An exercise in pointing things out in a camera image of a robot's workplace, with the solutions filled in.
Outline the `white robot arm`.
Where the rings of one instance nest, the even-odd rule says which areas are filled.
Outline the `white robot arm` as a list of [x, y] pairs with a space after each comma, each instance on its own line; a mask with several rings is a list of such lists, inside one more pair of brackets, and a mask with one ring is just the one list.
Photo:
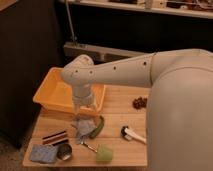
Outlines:
[[148, 171], [213, 171], [213, 52], [163, 51], [99, 65], [80, 55], [61, 77], [76, 107], [94, 101], [94, 83], [149, 88]]

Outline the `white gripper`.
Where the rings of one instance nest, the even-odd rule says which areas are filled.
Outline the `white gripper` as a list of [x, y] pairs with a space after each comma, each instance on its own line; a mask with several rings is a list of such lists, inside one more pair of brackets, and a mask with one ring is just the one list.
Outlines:
[[74, 113], [80, 112], [81, 106], [87, 106], [93, 111], [96, 110], [95, 96], [90, 84], [72, 87], [72, 100], [74, 104]]

